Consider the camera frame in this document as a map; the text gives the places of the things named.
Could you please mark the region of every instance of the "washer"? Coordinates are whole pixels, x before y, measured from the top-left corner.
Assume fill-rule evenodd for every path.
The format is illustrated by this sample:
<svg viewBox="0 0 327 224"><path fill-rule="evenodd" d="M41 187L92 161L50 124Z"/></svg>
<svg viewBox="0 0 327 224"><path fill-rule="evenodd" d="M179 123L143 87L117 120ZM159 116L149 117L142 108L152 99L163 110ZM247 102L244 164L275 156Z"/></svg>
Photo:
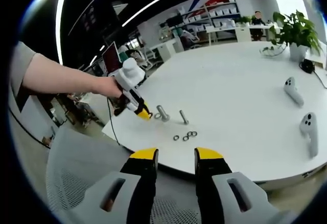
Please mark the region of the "washer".
<svg viewBox="0 0 327 224"><path fill-rule="evenodd" d="M160 113L156 113L156 114L154 115L154 118L155 118L155 119L159 119L159 118L161 118L161 114L160 114Z"/></svg>

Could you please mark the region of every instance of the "yellow tip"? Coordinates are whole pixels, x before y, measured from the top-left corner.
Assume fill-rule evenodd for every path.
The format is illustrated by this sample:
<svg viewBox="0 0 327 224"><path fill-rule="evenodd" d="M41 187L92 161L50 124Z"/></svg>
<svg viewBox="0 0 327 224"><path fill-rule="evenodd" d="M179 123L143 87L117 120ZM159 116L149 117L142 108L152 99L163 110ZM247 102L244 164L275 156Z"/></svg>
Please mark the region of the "yellow tip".
<svg viewBox="0 0 327 224"><path fill-rule="evenodd" d="M145 109L143 109L139 114L137 114L140 118L143 118L145 120L150 120L150 114L147 113Z"/></svg>
<svg viewBox="0 0 327 224"><path fill-rule="evenodd" d="M217 153L214 150L203 148L203 147L197 147L196 148L199 152L200 159L222 159L223 155Z"/></svg>
<svg viewBox="0 0 327 224"><path fill-rule="evenodd" d="M129 156L130 159L149 159L152 160L154 159L155 151L157 148L148 148L148 149L143 149L136 151L133 153L131 156Z"/></svg>

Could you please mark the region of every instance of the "white table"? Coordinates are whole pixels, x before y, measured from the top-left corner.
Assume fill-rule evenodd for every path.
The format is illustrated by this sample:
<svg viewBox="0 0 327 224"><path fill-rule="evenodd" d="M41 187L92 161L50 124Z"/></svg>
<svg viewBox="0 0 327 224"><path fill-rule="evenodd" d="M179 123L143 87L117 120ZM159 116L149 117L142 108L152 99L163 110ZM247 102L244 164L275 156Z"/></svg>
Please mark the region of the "white table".
<svg viewBox="0 0 327 224"><path fill-rule="evenodd" d="M150 47L149 49L150 50L158 49L163 62L166 62L174 54L184 51L184 48L179 38L173 38L171 40L159 43L155 46Z"/></svg>
<svg viewBox="0 0 327 224"><path fill-rule="evenodd" d="M267 40L269 40L269 29L273 26L273 24L269 25L250 25L250 26L244 26L244 27L229 27L229 28L223 28L223 27L218 27L218 28L213 28L213 29L206 29L206 32L208 34L209 38L209 46L211 46L211 33L214 32L220 32L220 31L234 31L235 29L263 29L266 30L266 36Z"/></svg>
<svg viewBox="0 0 327 224"><path fill-rule="evenodd" d="M138 89L154 113L162 105L171 116L144 121L129 110L112 119L119 142L132 151L157 147L159 163L194 174L194 148L224 155L232 171L256 182L300 176L327 162L327 91L317 77L289 60L289 50L264 58L268 42L228 43L174 55ZM299 108L284 92L293 76L304 97ZM185 126L179 110L190 124ZM299 130L303 116L318 117L319 153L311 159ZM195 130L187 142L183 137ZM111 138L110 124L103 133Z"/></svg>

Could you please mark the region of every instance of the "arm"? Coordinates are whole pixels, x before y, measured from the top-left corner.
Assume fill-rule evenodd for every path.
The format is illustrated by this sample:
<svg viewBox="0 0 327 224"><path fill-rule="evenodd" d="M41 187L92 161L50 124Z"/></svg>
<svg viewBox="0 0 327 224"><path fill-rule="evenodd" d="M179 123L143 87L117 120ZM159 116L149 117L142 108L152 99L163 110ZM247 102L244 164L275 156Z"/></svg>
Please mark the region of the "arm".
<svg viewBox="0 0 327 224"><path fill-rule="evenodd" d="M113 77L95 77L80 70L68 68L41 54L35 54L29 64L22 85L40 93L96 93L119 97Z"/></svg>

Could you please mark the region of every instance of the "window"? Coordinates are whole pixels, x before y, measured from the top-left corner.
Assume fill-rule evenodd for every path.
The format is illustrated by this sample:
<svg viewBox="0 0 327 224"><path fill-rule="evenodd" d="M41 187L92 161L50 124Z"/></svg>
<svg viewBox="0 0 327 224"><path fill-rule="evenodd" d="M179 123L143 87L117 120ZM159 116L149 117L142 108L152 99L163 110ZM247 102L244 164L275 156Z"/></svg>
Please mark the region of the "window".
<svg viewBox="0 0 327 224"><path fill-rule="evenodd" d="M128 45L129 47L134 48L134 49L136 49L137 47L139 47L139 43L138 43L138 41L137 41L137 38L134 38L133 40L130 40L130 41L127 43L127 45Z"/></svg>

